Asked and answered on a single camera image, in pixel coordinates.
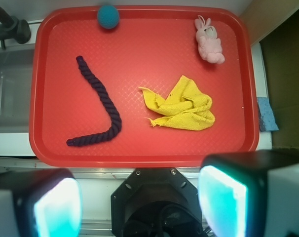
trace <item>dark blue rope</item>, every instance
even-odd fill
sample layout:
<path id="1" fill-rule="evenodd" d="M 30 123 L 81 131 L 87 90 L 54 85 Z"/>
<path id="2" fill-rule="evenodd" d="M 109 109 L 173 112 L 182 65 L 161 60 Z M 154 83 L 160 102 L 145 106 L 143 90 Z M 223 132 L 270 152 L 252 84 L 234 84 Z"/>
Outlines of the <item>dark blue rope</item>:
<path id="1" fill-rule="evenodd" d="M 94 88 L 95 91 L 98 93 L 100 101 L 102 102 L 106 111 L 108 112 L 111 119 L 111 127 L 106 132 L 69 139 L 67 140 L 66 144 L 68 146 L 82 147 L 82 146 L 97 144 L 100 142 L 110 141 L 121 131 L 122 120 L 120 118 L 120 114 L 116 109 L 116 107 L 114 106 L 112 100 L 109 98 L 105 86 L 90 71 L 84 58 L 82 56 L 78 56 L 76 60 L 81 74 L 90 83 L 91 87 Z"/>

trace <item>textured tray surface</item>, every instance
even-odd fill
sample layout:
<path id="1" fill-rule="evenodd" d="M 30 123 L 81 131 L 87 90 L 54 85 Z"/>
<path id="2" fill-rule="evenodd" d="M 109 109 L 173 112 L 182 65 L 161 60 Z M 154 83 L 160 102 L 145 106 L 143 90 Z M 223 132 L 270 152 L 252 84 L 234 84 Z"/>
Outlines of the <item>textured tray surface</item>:
<path id="1" fill-rule="evenodd" d="M 196 11 L 203 14 L 204 9 Z M 179 18 L 173 18 L 177 15 L 168 10 L 157 16 L 147 12 L 138 18 L 134 13 L 137 11 L 126 9 L 120 11 L 118 27 L 105 31 L 97 24 L 96 9 L 79 8 L 78 13 L 74 8 L 67 10 L 53 13 L 43 23 L 38 35 L 41 42 L 36 45 L 38 69 L 33 78 L 37 85 L 33 86 L 36 95 L 31 140 L 35 141 L 33 149 L 36 154 L 38 150 L 39 158 L 44 156 L 45 162 L 64 166 L 113 163 L 117 167 L 116 156 L 126 156 L 126 165 L 120 166 L 142 166 L 141 163 L 158 160 L 198 166 L 206 154 L 239 151 L 245 149 L 246 140 L 256 140 L 256 135 L 246 134 L 249 128 L 245 119 L 254 120 L 254 115 L 244 110 L 245 97 L 252 97 L 242 82 L 250 79 L 243 78 L 240 70 L 239 60 L 245 60 L 241 56 L 246 55 L 239 52 L 236 29 L 216 20 L 219 13 L 214 13 L 215 20 L 212 13 L 206 14 L 222 40 L 226 61 L 211 65 L 197 52 L 194 11 L 179 11 Z M 68 147 L 66 140 L 103 132 L 111 125 L 97 93 L 80 74 L 75 60 L 79 55 L 105 85 L 121 115 L 122 131 L 110 142 L 75 148 Z M 161 115 L 145 107 L 138 87 L 166 97 L 181 75 L 193 79 L 203 93 L 212 97 L 211 111 L 216 122 L 211 128 L 198 132 L 153 128 L 146 119 Z M 187 160 L 188 155 L 200 158 Z"/>

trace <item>black faucet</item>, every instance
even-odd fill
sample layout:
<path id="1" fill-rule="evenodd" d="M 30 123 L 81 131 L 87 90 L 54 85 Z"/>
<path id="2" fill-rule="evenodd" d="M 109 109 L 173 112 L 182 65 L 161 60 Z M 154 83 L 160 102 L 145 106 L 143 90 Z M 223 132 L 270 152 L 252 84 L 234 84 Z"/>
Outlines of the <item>black faucet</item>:
<path id="1" fill-rule="evenodd" d="M 9 16 L 1 7 L 0 22 L 0 43 L 2 49 L 6 49 L 5 40 L 7 39 L 15 39 L 18 43 L 26 43 L 31 38 L 31 31 L 27 21 Z"/>

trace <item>yellow cloth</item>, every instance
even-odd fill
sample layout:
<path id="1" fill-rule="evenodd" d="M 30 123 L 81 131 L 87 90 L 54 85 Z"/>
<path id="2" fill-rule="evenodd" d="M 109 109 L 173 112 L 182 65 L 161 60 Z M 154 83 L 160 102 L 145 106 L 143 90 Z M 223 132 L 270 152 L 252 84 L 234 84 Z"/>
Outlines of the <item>yellow cloth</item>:
<path id="1" fill-rule="evenodd" d="M 140 87 L 146 106 L 164 117 L 151 120 L 152 126 L 165 126 L 200 131 L 211 127 L 215 117 L 211 113 L 212 99 L 203 94 L 193 80 L 182 76 L 167 99 Z"/>

